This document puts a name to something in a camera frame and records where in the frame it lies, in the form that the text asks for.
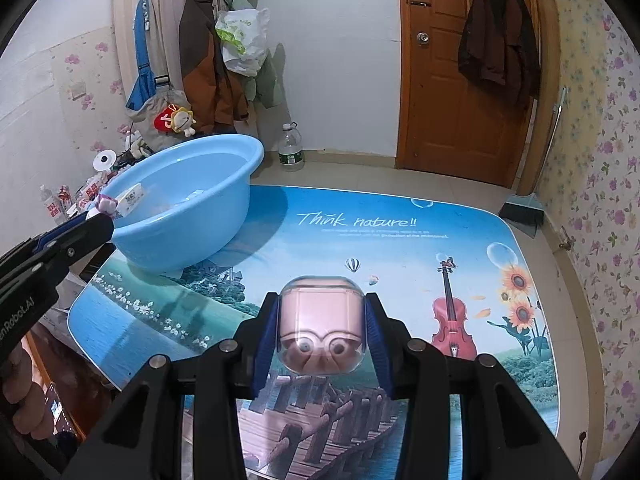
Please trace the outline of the blue grey shoulder bag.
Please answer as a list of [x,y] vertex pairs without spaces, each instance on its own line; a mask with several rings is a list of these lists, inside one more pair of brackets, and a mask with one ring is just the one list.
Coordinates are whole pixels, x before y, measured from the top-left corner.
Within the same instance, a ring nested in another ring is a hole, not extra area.
[[138,0],[132,32],[137,77],[126,102],[126,113],[144,143],[157,153],[189,138],[156,130],[153,126],[155,116],[169,103],[188,110],[191,105],[184,92],[171,82],[152,0]]

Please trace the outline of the person's hand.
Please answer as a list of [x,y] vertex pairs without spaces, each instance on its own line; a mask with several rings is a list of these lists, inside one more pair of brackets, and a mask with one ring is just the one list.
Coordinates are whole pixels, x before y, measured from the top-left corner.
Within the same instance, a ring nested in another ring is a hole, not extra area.
[[40,385],[32,379],[32,358],[19,342],[1,367],[2,394],[17,405],[12,416],[15,430],[35,440],[53,436],[53,418]]

